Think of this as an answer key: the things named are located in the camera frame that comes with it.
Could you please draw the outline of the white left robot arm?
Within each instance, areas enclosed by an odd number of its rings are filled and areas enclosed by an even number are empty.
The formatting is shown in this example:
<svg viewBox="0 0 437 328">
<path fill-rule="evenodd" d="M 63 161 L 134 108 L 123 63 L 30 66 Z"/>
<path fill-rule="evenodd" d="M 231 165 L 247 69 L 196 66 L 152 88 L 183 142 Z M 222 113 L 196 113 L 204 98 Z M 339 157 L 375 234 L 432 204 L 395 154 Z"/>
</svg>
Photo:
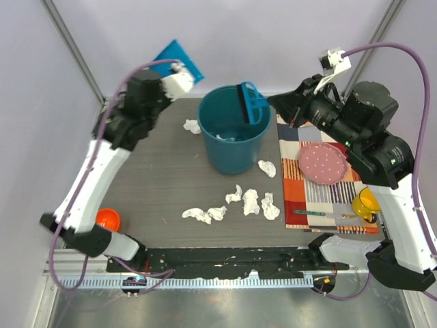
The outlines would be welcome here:
<svg viewBox="0 0 437 328">
<path fill-rule="evenodd" d="M 156 69 L 132 73 L 121 84 L 94 128 L 83 164 L 66 198 L 40 223 L 67 246 L 95 258 L 122 260 L 132 273 L 145 265 L 145 246 L 135 238 L 103 228 L 96 216 L 114 177 L 139 141 L 155 127 L 160 113 L 189 92 L 194 78 L 183 67 L 171 64 L 168 74 Z"/>
</svg>

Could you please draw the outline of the orange plastic bowl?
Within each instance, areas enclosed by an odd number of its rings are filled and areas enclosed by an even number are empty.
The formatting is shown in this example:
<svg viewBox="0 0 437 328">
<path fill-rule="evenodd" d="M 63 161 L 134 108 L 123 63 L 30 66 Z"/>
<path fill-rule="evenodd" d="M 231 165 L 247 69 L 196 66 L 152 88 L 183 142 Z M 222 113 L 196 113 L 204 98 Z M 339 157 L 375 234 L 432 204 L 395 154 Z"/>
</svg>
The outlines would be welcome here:
<svg viewBox="0 0 437 328">
<path fill-rule="evenodd" d="M 108 230 L 118 232 L 121 226 L 121 219 L 116 210 L 112 208 L 102 208 L 97 212 L 96 224 Z"/>
</svg>

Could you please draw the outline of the colourful striped placemat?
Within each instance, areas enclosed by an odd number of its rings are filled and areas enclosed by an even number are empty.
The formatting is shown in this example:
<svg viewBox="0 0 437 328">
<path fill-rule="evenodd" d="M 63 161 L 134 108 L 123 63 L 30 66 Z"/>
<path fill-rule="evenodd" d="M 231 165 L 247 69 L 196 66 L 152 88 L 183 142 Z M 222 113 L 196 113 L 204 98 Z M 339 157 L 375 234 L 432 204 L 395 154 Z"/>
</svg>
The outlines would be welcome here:
<svg viewBox="0 0 437 328">
<path fill-rule="evenodd" d="M 326 142 L 341 152 L 345 146 L 335 142 L 326 133 L 311 124 L 290 128 L 277 116 L 277 128 L 283 176 L 285 227 L 306 232 L 332 232 L 342 234 L 379 234 L 376 223 L 367 223 L 360 217 L 331 219 L 312 215 L 296 215 L 294 210 L 310 210 L 325 213 L 351 214 L 352 200 L 365 188 L 358 174 L 348 165 L 348 172 L 341 182 L 320 185 L 307 180 L 298 166 L 298 155 L 312 142 Z"/>
</svg>

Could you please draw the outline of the crumpled white paper scrap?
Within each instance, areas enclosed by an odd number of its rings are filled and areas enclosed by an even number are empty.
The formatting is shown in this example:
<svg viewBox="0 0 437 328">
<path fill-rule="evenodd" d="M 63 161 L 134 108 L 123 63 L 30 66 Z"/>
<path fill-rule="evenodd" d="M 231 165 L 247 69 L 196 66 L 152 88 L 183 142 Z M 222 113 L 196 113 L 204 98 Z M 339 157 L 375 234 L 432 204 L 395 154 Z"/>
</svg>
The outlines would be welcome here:
<svg viewBox="0 0 437 328">
<path fill-rule="evenodd" d="M 197 221 L 206 223 L 210 225 L 212 223 L 212 218 L 208 213 L 204 212 L 200 208 L 189 208 L 182 213 L 182 218 L 195 218 Z"/>
<path fill-rule="evenodd" d="M 269 221 L 274 221 L 280 214 L 280 209 L 273 204 L 273 194 L 265 193 L 261 200 L 262 210 L 265 218 Z"/>
<path fill-rule="evenodd" d="M 225 201 L 228 204 L 232 202 L 239 202 L 242 200 L 242 187 L 240 185 L 236 185 L 236 191 L 234 193 L 229 193 L 225 196 Z"/>
<path fill-rule="evenodd" d="M 217 134 L 216 138 L 218 140 L 228 141 L 228 142 L 240 142 L 244 140 L 243 138 L 241 138 L 241 136 L 237 136 L 237 135 L 222 136 L 220 134 Z"/>
<path fill-rule="evenodd" d="M 277 174 L 275 165 L 270 161 L 259 160 L 258 167 L 269 177 L 274 178 Z"/>
<path fill-rule="evenodd" d="M 242 200 L 244 202 L 244 206 L 243 206 L 244 216 L 248 216 L 250 214 L 254 214 L 254 215 L 259 214 L 260 207 L 257 203 L 258 194 L 255 189 L 248 189 L 242 196 Z"/>
<path fill-rule="evenodd" d="M 209 208 L 207 214 L 215 221 L 222 221 L 227 212 L 227 207 Z"/>
<path fill-rule="evenodd" d="M 184 130 L 189 131 L 194 135 L 199 135 L 201 133 L 201 128 L 197 120 L 186 119 L 185 123 L 183 124 L 183 128 Z"/>
</svg>

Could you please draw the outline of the blue hand brush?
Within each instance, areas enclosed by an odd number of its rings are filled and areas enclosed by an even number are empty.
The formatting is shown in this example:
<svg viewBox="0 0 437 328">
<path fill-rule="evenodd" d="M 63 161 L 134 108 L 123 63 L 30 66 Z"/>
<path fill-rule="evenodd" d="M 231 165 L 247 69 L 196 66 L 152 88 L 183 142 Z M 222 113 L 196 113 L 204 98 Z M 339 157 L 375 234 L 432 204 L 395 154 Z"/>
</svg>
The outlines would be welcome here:
<svg viewBox="0 0 437 328">
<path fill-rule="evenodd" d="M 242 82 L 236 86 L 244 121 L 250 125 L 261 122 L 264 112 L 269 110 L 268 99 L 262 96 L 252 82 Z"/>
</svg>

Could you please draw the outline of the teal plastic waste bin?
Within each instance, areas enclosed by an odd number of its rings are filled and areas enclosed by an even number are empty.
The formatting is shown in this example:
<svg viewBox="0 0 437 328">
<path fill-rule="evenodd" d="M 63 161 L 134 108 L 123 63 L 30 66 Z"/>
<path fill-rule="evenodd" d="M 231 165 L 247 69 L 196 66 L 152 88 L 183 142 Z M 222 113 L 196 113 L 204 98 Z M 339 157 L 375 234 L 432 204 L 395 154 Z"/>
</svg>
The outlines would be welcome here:
<svg viewBox="0 0 437 328">
<path fill-rule="evenodd" d="M 245 122 L 235 85 L 207 93 L 197 109 L 208 160 L 222 175 L 242 174 L 256 164 L 271 121 L 271 110 L 264 107 L 259 124 Z"/>
</svg>

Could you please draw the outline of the pink dotted plate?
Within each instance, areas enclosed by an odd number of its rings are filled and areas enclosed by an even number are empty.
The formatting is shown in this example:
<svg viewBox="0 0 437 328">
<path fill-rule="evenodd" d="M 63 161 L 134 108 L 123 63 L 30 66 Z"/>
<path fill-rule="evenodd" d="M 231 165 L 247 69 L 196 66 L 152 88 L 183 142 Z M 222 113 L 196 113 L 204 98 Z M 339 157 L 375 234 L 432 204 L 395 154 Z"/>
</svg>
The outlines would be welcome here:
<svg viewBox="0 0 437 328">
<path fill-rule="evenodd" d="M 319 185 L 334 185 L 348 172 L 346 157 L 329 143 L 310 143 L 298 155 L 303 176 Z"/>
</svg>

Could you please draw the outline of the yellow mug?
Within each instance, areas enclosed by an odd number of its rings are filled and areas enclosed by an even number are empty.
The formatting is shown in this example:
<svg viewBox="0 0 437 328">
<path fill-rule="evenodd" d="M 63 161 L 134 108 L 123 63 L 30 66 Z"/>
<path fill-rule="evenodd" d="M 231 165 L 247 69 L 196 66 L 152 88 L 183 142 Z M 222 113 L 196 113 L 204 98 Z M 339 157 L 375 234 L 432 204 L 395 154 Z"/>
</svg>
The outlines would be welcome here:
<svg viewBox="0 0 437 328">
<path fill-rule="evenodd" d="M 375 195 L 366 187 L 353 199 L 352 210 L 367 223 L 373 224 L 377 222 L 381 207 Z"/>
</svg>

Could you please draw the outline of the aluminium frame rail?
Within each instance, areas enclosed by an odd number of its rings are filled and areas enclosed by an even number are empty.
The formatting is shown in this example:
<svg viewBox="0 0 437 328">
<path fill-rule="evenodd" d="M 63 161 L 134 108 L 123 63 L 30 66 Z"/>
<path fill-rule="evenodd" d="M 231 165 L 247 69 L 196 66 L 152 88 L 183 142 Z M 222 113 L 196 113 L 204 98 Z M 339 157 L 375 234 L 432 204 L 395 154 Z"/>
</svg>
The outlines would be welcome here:
<svg viewBox="0 0 437 328">
<path fill-rule="evenodd" d="M 310 250 L 315 251 L 317 254 L 321 255 L 321 253 L 316 251 L 315 249 L 310 249 Z M 79 276 L 83 268 L 84 259 L 85 259 L 85 255 L 80 254 L 79 252 L 73 249 L 56 249 L 53 256 L 53 266 L 54 269 L 56 270 L 56 273 L 59 276 L 59 279 L 61 279 L 61 275 L 63 274 L 64 275 L 73 274 Z M 134 264 L 133 262 L 129 262 L 127 263 L 127 265 L 133 268 L 134 270 L 138 271 L 137 269 L 145 261 L 146 258 L 139 264 Z M 355 264 L 348 263 L 346 265 L 349 266 L 348 270 L 367 270 L 367 265 L 364 264 L 355 265 Z M 87 274 L 90 275 L 103 274 L 103 273 L 127 273 L 127 272 L 128 269 L 125 269 L 121 264 L 117 264 L 116 261 L 114 261 L 114 259 L 108 258 L 105 255 L 99 255 L 96 258 L 89 258 L 87 262 Z"/>
</svg>

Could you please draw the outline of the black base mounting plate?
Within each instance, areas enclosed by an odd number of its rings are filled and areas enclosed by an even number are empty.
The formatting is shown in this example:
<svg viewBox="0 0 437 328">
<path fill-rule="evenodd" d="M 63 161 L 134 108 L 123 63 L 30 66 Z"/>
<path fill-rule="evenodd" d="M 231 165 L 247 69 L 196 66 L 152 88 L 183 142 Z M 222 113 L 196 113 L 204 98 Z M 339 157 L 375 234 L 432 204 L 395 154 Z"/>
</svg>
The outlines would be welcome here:
<svg viewBox="0 0 437 328">
<path fill-rule="evenodd" d="M 160 273 L 168 269 L 176 279 L 237 279 L 257 271 L 260 279 L 302 277 L 305 271 L 345 271 L 349 266 L 332 264 L 315 251 L 298 247 L 153 248 L 137 269 Z"/>
</svg>

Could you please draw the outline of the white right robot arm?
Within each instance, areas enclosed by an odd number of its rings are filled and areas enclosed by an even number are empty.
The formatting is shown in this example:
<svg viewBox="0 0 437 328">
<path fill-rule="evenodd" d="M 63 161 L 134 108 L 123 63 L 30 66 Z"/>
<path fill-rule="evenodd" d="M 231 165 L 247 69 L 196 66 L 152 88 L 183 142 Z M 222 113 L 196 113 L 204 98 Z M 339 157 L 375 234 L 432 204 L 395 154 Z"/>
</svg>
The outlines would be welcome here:
<svg viewBox="0 0 437 328">
<path fill-rule="evenodd" d="M 436 237 L 421 201 L 410 146 L 387 131 L 398 108 L 382 84 L 357 83 L 345 101 L 321 90 L 320 75 L 294 91 L 269 96 L 268 104 L 291 127 L 311 123 L 346 149 L 346 159 L 375 196 L 388 237 L 373 245 L 325 234 L 308 253 L 309 264 L 325 269 L 332 262 L 366 266 L 386 287 L 426 291 L 435 281 Z"/>
</svg>

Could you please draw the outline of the blue plastic dustpan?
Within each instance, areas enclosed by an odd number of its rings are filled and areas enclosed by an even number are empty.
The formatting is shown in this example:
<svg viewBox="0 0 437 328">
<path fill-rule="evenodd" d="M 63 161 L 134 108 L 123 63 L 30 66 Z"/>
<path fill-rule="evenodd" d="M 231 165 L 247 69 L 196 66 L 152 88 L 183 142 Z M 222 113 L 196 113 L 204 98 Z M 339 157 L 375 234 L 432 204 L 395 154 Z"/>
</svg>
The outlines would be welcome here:
<svg viewBox="0 0 437 328">
<path fill-rule="evenodd" d="M 204 75 L 194 64 L 192 59 L 188 56 L 186 51 L 182 48 L 180 43 L 174 39 L 172 40 L 154 59 L 156 61 L 163 61 L 174 59 L 178 64 L 184 64 L 184 67 L 191 73 L 194 77 L 194 84 L 198 84 L 204 79 Z M 173 73 L 171 68 L 171 63 L 163 63 L 151 67 L 151 70 L 159 73 L 161 77 L 167 77 Z"/>
</svg>

